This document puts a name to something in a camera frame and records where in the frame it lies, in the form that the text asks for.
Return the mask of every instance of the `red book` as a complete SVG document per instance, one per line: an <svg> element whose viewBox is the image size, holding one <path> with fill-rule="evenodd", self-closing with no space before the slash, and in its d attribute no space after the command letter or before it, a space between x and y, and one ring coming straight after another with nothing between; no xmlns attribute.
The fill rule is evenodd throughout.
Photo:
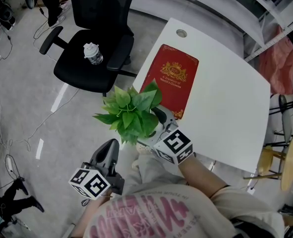
<svg viewBox="0 0 293 238"><path fill-rule="evenodd" d="M154 79L163 94L161 105L181 119L199 65L198 59L161 45L143 82L141 91Z"/></svg>

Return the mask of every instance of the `gray floor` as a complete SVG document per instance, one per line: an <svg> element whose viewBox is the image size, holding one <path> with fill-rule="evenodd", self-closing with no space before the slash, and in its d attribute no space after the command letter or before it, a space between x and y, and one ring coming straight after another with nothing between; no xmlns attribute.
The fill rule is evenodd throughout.
<svg viewBox="0 0 293 238"><path fill-rule="evenodd" d="M71 10L66 16L60 37L69 41L80 28L74 24ZM101 112L101 94L80 90L70 103L48 118L28 140L30 151L25 142L15 142L27 140L52 113L52 105L63 86L63 82L53 75L55 61L41 55L33 47L33 34L45 20L37 9L26 10L14 30L9 33L13 50L8 59L0 62L0 119L4 143L7 139L13 140L10 152L16 160L20 175L26 179L28 190L37 197L46 211L42 214L36 208L29 208L18 214L31 229L21 229L19 232L24 237L58 238L71 223L77 222L83 211L80 205L83 198L70 187L67 180L83 161L89 160L102 143L118 136L92 118L94 113ZM135 43L131 53L132 63L125 69L138 72L165 22L131 11L128 24L135 34ZM49 32L50 30L35 42L36 47L41 46ZM0 55L5 57L9 48L9 42L3 34ZM59 47L53 46L48 55L56 60L61 52ZM124 89L132 82L133 78L120 75L116 85ZM75 92L74 87L68 86L60 105L67 102ZM277 126L282 126L279 115L269 121L269 141L274 139L273 130ZM44 141L44 145L41 157L37 160L35 157L40 139ZM0 185L11 181L3 161L6 153L8 149L2 152L0 147ZM120 152L117 166L120 174L125 176L135 155L134 149L129 147ZM198 157L207 167L213 163L213 160ZM250 175L221 163L216 163L213 171L229 184L241 189L245 189L248 183L242 177ZM255 196L275 209L279 209L285 201L293 200L293 189L291 193L281 193L279 181L261 180L255 189ZM4 191L5 189L0 189L0 195ZM17 198L23 197L19 191Z"/></svg>

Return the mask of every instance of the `table hole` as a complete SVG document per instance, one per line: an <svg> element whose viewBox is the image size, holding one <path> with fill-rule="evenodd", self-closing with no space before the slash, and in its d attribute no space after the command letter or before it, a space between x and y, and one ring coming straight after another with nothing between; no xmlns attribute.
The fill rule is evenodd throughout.
<svg viewBox="0 0 293 238"><path fill-rule="evenodd" d="M184 30L182 30L182 29L177 29L176 33L177 33L177 35L178 35L179 37L182 37L182 38L187 37L187 33L186 33L186 31L184 31Z"/></svg>

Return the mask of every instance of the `black office chair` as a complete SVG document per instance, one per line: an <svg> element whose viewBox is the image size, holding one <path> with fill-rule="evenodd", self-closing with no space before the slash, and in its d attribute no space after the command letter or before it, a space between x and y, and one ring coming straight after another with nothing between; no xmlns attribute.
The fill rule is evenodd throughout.
<svg viewBox="0 0 293 238"><path fill-rule="evenodd" d="M80 30L69 43L58 37L62 26L56 27L40 48L45 55L53 43L64 49L58 59L54 74L61 81L74 87L103 93L112 88L118 74L136 77L121 70L130 63L133 33L127 25L127 15L132 0L71 0L73 16ZM84 58L86 43L99 45L103 61L92 65Z"/></svg>

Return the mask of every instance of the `white table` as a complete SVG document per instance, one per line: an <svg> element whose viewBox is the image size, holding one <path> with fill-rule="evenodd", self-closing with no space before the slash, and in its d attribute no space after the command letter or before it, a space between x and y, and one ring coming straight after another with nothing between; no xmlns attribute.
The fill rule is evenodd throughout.
<svg viewBox="0 0 293 238"><path fill-rule="evenodd" d="M177 29L186 31L187 37L178 36ZM194 151L253 173L267 127L270 84L227 47L171 18L133 83L137 91L162 44L199 60L183 118L178 122Z"/></svg>

